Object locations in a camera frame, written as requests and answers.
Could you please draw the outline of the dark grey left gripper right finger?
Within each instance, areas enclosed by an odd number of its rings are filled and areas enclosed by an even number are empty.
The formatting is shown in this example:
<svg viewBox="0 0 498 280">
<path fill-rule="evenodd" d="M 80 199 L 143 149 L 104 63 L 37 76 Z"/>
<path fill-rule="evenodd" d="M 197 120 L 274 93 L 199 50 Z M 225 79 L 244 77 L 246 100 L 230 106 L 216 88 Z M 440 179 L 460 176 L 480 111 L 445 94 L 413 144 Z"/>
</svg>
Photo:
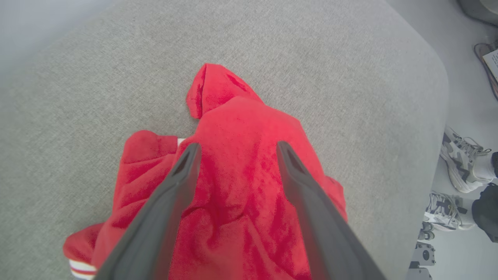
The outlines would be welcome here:
<svg viewBox="0 0 498 280">
<path fill-rule="evenodd" d="M 385 276 L 288 142 L 276 147 L 283 189 L 295 207 L 314 280 Z"/>
</svg>

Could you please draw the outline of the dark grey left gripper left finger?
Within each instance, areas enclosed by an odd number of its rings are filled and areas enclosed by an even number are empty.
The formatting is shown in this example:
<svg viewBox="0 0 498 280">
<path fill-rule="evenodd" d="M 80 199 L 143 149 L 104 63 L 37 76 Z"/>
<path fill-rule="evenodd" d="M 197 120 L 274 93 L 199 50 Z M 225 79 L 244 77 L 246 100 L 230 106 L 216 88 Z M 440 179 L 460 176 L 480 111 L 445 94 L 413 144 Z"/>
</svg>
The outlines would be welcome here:
<svg viewBox="0 0 498 280">
<path fill-rule="evenodd" d="M 192 203 L 201 163 L 201 145 L 192 143 L 155 189 L 96 280 L 167 280 L 181 215 Z"/>
</svg>

